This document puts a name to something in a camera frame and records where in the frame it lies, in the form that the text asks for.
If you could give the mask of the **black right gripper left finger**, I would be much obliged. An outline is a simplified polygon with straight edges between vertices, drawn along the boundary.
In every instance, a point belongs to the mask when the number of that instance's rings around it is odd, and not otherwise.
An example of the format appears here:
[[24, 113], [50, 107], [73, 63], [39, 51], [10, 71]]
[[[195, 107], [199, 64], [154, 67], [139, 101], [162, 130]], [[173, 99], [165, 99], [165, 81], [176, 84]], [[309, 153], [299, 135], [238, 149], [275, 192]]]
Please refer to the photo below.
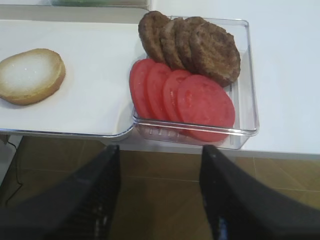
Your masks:
[[109, 145], [59, 184], [2, 208], [0, 238], [106, 240], [120, 188], [120, 148]]

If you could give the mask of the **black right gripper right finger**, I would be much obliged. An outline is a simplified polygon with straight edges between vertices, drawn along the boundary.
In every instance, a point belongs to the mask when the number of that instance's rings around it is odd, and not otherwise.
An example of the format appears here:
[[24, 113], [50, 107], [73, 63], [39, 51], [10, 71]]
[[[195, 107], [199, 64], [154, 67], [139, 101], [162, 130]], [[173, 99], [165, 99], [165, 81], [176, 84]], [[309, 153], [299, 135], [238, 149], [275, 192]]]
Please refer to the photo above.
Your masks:
[[199, 185], [215, 240], [318, 240], [320, 211], [257, 181], [213, 145], [202, 148]]

